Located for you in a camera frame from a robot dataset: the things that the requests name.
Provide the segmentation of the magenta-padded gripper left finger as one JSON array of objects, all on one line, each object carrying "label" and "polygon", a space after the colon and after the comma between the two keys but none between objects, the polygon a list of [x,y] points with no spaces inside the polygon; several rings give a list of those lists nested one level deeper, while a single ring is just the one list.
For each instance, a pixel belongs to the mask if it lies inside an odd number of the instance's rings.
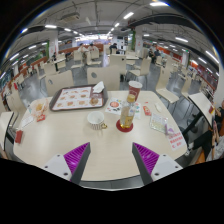
[{"label": "magenta-padded gripper left finger", "polygon": [[79,184],[90,152],[90,143],[84,143],[64,155],[56,154],[43,166],[43,169],[72,183]]}]

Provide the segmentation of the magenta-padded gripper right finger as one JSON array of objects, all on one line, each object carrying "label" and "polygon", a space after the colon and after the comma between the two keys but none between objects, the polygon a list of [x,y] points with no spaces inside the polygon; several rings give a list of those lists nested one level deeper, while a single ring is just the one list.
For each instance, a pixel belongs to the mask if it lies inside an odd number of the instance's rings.
[{"label": "magenta-padded gripper right finger", "polygon": [[132,153],[135,157],[144,185],[182,169],[182,167],[167,154],[159,155],[138,143],[132,145]]}]

